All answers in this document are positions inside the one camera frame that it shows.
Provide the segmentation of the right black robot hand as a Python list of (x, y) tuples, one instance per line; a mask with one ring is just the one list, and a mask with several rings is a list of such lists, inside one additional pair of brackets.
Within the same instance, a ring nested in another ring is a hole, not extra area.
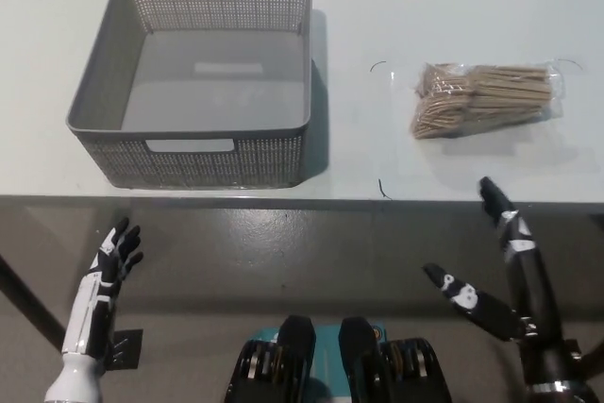
[(457, 313), (498, 340), (518, 344), (528, 386), (579, 380), (579, 367), (563, 338), (562, 318), (541, 250), (528, 223), (489, 177), (479, 181), (478, 191), (495, 226), (511, 304), (436, 263), (423, 265), (423, 271)]

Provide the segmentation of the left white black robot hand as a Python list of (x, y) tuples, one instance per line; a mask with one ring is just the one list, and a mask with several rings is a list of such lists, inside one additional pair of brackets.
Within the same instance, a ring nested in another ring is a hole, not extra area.
[(143, 259), (141, 228), (120, 220), (80, 280), (61, 352), (103, 361), (110, 350), (117, 298), (132, 268)]

